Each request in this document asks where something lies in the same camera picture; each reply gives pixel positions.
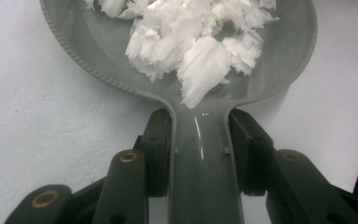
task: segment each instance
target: scoop handle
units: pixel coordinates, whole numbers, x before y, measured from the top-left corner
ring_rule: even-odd
[[[242,224],[228,111],[175,111],[170,164],[171,224]]]

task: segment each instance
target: white crystalline substance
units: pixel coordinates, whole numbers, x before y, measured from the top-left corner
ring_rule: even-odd
[[[93,0],[84,1],[92,8]],[[108,16],[134,19],[126,50],[130,63],[152,82],[177,71],[189,108],[219,83],[229,83],[230,66],[249,76],[263,45],[255,29],[278,19],[266,11],[276,8],[275,0],[125,1],[98,0]],[[226,22],[236,34],[219,42],[214,36]]]

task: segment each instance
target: white table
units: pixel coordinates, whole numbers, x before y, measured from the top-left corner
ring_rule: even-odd
[[[358,0],[314,0],[319,35],[287,90],[242,106],[276,148],[306,154],[334,185],[358,174]],[[47,184],[77,191],[105,176],[160,105],[111,88],[79,68],[49,30],[38,1],[0,1],[0,223]],[[246,199],[247,223],[269,223],[263,198]],[[166,201],[151,201],[164,223]]]

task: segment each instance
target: white surface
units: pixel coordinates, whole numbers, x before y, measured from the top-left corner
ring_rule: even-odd
[[[304,73],[289,90],[242,109],[276,148],[305,153],[332,184],[352,190],[358,0],[314,3],[319,35]],[[157,108],[79,68],[48,29],[38,1],[0,1],[0,223],[34,189],[64,184],[77,191],[103,177],[113,155],[132,146]],[[262,200],[247,200],[248,223],[268,223]],[[151,203],[152,220],[163,220],[165,200]]]

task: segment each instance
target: scoop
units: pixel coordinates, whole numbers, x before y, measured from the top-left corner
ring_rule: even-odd
[[[280,20],[262,30],[264,47],[253,74],[228,74],[229,84],[213,88],[191,110],[181,104],[174,74],[151,83],[131,67],[124,52],[132,21],[108,18],[98,7],[87,10],[83,0],[40,3],[52,33],[76,63],[101,81],[161,103],[170,112],[170,223],[243,223],[227,117],[235,106],[284,90],[301,74],[317,35],[311,0],[277,1]]]

